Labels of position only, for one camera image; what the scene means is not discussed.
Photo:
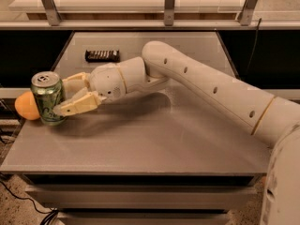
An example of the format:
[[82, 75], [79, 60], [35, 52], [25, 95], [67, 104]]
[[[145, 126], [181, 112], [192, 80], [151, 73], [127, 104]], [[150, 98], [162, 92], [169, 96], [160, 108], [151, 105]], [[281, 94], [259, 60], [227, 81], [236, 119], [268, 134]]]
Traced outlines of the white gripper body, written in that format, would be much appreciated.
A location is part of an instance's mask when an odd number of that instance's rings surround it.
[[92, 91], [97, 91], [101, 99], [113, 102], [126, 94], [126, 86], [119, 66], [115, 63], [96, 67], [89, 76]]

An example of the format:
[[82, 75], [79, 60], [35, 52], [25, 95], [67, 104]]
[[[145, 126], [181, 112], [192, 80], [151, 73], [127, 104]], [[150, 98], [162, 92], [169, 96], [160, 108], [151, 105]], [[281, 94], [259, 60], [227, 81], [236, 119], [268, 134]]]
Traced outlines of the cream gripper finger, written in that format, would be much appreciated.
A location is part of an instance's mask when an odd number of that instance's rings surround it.
[[80, 72], [63, 80], [66, 99], [79, 99], [90, 96], [89, 73]]
[[101, 96], [97, 91], [81, 89], [72, 98], [55, 105], [53, 112], [60, 116], [72, 116], [79, 113], [86, 113], [96, 109], [106, 97]]

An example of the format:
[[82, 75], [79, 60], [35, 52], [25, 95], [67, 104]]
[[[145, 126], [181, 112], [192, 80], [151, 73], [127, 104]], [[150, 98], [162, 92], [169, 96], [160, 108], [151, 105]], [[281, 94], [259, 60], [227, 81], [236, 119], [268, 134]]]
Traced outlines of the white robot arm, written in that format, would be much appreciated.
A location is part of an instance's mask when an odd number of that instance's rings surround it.
[[300, 105], [150, 41], [142, 55], [63, 80], [67, 100], [54, 113], [71, 116], [135, 92], [154, 92], [173, 79], [268, 145], [260, 225], [300, 225]]

